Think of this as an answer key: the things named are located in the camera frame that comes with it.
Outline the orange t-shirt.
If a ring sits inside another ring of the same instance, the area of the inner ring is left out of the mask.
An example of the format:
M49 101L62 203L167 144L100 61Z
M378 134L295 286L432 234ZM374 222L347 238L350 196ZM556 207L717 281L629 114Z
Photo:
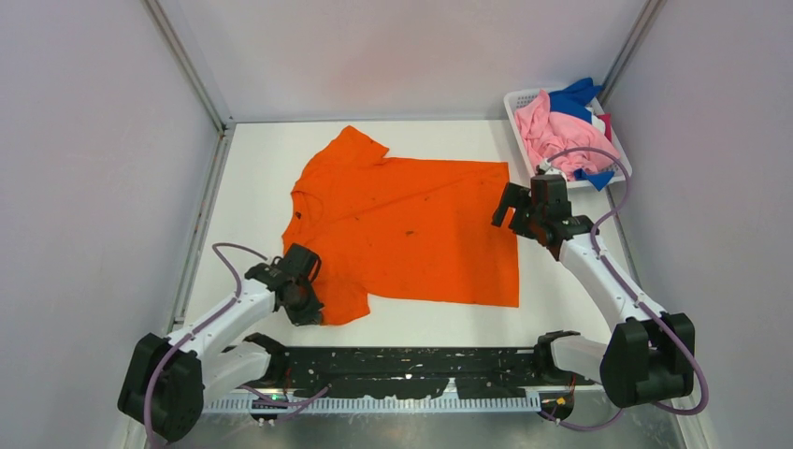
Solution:
M304 167L282 241L320 256L329 326L368 315L370 296L515 308L517 239L492 225L509 178L503 162L392 157L348 126Z

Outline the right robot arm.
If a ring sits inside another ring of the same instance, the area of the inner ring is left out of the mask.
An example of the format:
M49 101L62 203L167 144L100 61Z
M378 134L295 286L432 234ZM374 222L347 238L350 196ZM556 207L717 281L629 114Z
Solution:
M666 312L613 261L599 224L573 213L561 176L535 176L528 187L507 183L492 224L545 248L580 283L611 330L606 343L576 331L539 337L533 367L540 380L557 384L569 373L582 375L600 384L620 409L694 391L701 369L692 321Z

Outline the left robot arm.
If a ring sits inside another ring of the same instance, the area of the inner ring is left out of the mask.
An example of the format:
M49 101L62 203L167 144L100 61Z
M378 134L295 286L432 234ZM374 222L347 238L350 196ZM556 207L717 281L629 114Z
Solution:
M205 406L233 390L285 380L285 347L244 331L279 311L294 326L323 321L324 305L313 287L322 266L317 253L291 244L283 255L263 256L240 273L223 254L227 246L218 242L211 249L232 275L232 292L178 330L145 335L133 350L117 407L143 426L153 447L184 438Z

